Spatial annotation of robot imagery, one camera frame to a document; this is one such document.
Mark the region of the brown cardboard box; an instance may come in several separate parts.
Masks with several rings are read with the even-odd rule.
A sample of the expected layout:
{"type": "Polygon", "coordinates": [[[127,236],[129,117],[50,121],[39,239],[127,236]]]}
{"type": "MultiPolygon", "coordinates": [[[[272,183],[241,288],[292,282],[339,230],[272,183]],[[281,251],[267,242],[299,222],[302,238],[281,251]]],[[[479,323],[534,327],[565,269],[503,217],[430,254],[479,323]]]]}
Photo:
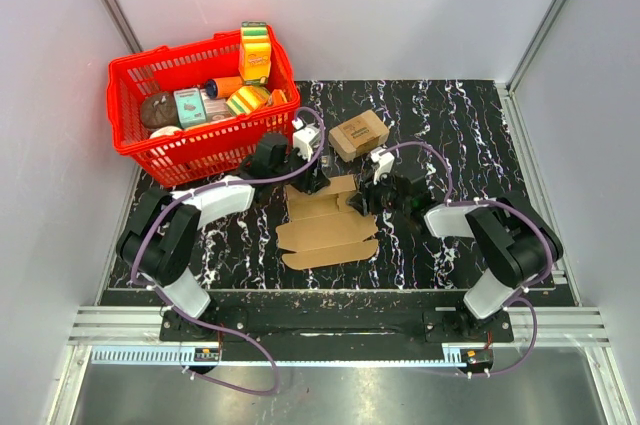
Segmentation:
{"type": "Polygon", "coordinates": [[[282,261],[292,270],[335,266],[372,258],[379,242],[376,220],[347,204],[356,191],[355,178],[342,175],[327,187],[305,194],[288,185],[288,221],[276,228],[282,261]]]}

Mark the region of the kitchen scouring pads pack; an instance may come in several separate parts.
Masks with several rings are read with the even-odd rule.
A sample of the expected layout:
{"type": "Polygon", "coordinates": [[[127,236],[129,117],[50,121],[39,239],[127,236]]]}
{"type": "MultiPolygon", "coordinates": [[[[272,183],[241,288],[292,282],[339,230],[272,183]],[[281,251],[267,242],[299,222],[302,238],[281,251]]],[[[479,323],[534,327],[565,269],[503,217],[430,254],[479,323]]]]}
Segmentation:
{"type": "Polygon", "coordinates": [[[367,110],[329,131],[329,143],[344,161],[351,162],[384,145],[389,129],[373,110],[367,110]]]}

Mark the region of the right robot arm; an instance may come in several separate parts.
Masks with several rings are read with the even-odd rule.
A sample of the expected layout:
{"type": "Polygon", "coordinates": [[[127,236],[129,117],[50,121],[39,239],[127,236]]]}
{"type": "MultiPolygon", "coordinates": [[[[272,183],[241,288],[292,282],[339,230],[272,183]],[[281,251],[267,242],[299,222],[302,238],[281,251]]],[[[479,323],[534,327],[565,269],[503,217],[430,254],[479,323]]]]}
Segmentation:
{"type": "Polygon", "coordinates": [[[346,204],[363,216],[398,212],[420,234],[475,241],[487,269],[443,319],[446,331],[468,341],[486,334],[498,312],[543,281],[564,255],[555,231],[519,192],[442,202],[417,181],[386,174],[361,182],[346,204]]]}

